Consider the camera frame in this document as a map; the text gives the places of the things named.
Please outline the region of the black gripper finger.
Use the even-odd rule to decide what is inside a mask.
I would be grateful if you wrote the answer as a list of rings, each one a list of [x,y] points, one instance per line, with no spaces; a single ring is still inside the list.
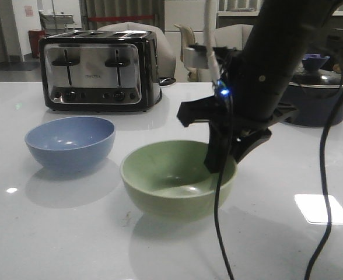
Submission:
[[[219,173],[230,151],[231,129],[227,124],[209,122],[209,142],[204,164],[210,173]]]
[[[252,150],[267,142],[272,136],[269,129],[256,131],[248,136],[234,137],[231,144],[231,156],[236,163],[241,162]]]

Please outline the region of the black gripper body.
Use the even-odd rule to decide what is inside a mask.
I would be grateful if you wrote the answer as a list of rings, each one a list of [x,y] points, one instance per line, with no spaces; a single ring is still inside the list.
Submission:
[[[222,73],[213,95],[180,104],[177,118],[184,127],[209,122],[222,132],[233,124],[235,133],[252,134],[297,116],[296,107],[280,101],[292,76],[285,65],[261,59],[250,62],[236,49],[218,51]]]

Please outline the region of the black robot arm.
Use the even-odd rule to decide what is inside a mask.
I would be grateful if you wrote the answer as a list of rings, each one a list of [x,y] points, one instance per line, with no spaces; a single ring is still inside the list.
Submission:
[[[242,160],[271,137],[270,126],[296,114],[281,97],[317,32],[341,1],[264,1],[241,51],[213,47],[209,26],[204,44],[184,50],[185,65],[205,68],[214,94],[180,105],[184,126],[209,124],[205,166],[220,172],[228,156]]]

